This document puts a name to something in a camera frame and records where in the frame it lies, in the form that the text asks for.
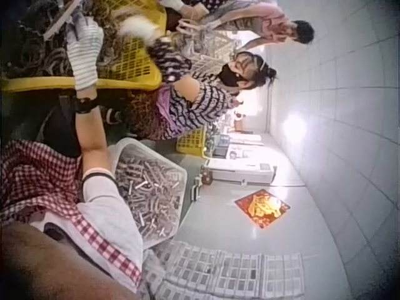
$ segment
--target white tiled wall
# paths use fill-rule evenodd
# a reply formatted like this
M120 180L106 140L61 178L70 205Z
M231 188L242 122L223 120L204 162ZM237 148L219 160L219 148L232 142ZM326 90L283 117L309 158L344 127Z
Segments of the white tiled wall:
M316 40L268 49L279 76L271 134L321 210L356 299L385 288L399 259L396 3L280 0L292 19L310 20ZM284 135L291 114L306 123L302 141Z

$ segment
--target hair bun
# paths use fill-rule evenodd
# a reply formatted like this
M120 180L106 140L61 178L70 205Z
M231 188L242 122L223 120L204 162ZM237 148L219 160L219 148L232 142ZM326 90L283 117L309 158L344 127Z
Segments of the hair bun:
M267 77L268 78L270 78L270 79L272 79L272 78L275 78L276 77L276 70L275 69L273 69L273 68L271 68L271 67L269 67L268 68L268 71L267 71Z

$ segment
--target white plastic tray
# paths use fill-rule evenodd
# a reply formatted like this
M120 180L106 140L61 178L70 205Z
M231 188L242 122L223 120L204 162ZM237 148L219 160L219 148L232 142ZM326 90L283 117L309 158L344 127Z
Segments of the white plastic tray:
M116 173L119 158L120 158L121 154L123 153L123 150L127 146L135 148L135 154L129 153L130 158L140 158L140 159L144 159L146 161L152 161L152 162L156 161L158 164L166 166L168 168L173 168L177 171L177 173L179 173L179 178L176 179L176 183L174 183L174 184L176 184L176 189L178 191L176 194L174 194L174 197L179 196L179 207L176 209L176 218L175 218L177 221L174 224L172 224L173 229L166 236L154 237L155 234L151 234L148 237L143 236L144 248L147 249L147 248L153 247L154 245L157 245L157 244L173 237L176 234L176 232L178 231L179 220L180 220L180 216L181 216L183 198L184 198L186 181L187 181L188 175L187 175L186 170L183 169L182 167L174 164L170 160L166 159L165 157L161 156L160 154L149 149L145 145L141 144L139 141L129 138L129 137L120 140L116 145L112 145L112 146L108 147L109 152L110 152L110 157L111 157L111 169L114 174ZM134 194L134 193L135 193L135 189L132 188L131 194ZM139 231L141 231L142 230L141 227L143 227L143 226L137 220L136 220L136 223L139 228Z

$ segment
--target checkered shirt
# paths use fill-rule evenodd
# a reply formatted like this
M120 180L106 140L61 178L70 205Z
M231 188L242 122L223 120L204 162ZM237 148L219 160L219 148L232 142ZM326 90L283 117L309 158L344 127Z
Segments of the checkered shirt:
M138 287L141 272L105 240L79 212L81 160L38 142L11 141L1 154L0 220L28 223L32 213L50 210L70 220L89 244Z

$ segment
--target hair clip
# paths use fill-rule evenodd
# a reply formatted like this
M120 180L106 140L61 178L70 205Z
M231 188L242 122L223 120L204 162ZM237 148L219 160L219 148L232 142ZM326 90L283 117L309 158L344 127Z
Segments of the hair clip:
M267 63L264 61L263 64L262 64L262 66L260 67L260 71L263 70L263 67L264 67L266 64L267 64Z

